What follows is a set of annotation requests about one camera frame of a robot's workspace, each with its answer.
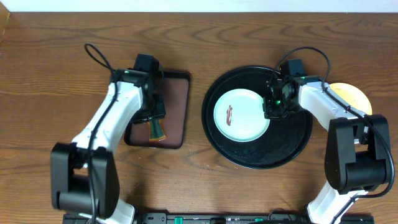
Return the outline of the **green yellow sponge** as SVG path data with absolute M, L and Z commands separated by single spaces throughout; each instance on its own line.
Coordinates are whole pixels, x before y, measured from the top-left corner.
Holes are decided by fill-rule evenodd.
M 166 139 L 163 119 L 153 119 L 149 122 L 149 141 L 162 141 Z

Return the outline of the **yellow plate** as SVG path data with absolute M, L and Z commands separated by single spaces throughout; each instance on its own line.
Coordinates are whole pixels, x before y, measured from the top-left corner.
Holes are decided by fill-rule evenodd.
M 347 83 L 332 83 L 330 88 L 345 102 L 366 114 L 372 114 L 372 106 L 367 96 L 358 88 Z

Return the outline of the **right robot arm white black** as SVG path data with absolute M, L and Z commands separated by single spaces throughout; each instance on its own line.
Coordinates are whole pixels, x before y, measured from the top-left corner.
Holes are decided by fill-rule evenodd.
M 327 182 L 307 205 L 312 223 L 340 223 L 360 198 L 378 198 L 394 184 L 395 167 L 385 117 L 368 115 L 346 102 L 318 77 L 297 76 L 267 82 L 264 116 L 282 119 L 305 110 L 328 131 Z

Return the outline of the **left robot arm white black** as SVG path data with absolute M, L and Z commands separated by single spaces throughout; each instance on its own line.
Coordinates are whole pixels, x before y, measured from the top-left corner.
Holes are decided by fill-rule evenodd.
M 71 143 L 56 143 L 50 154 L 52 206 L 87 223 L 133 223 L 135 208 L 120 198 L 114 155 L 132 121 L 157 118 L 156 89 L 164 71 L 132 68 L 113 72 L 97 112 Z

